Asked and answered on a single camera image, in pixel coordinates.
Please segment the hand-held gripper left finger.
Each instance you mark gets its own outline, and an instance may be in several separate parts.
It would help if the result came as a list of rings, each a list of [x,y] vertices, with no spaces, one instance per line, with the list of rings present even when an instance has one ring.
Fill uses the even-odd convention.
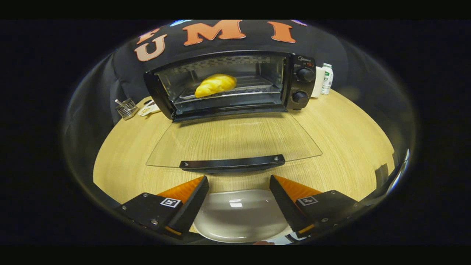
[[[207,176],[200,176],[159,194],[141,193],[116,211],[154,233],[183,240],[190,234],[209,189]]]

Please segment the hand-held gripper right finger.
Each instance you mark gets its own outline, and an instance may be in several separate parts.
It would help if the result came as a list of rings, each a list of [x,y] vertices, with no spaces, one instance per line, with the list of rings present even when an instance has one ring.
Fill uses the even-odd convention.
[[[289,227],[301,238],[330,232],[364,210],[362,203],[340,191],[321,192],[282,176],[270,176],[269,189]]]

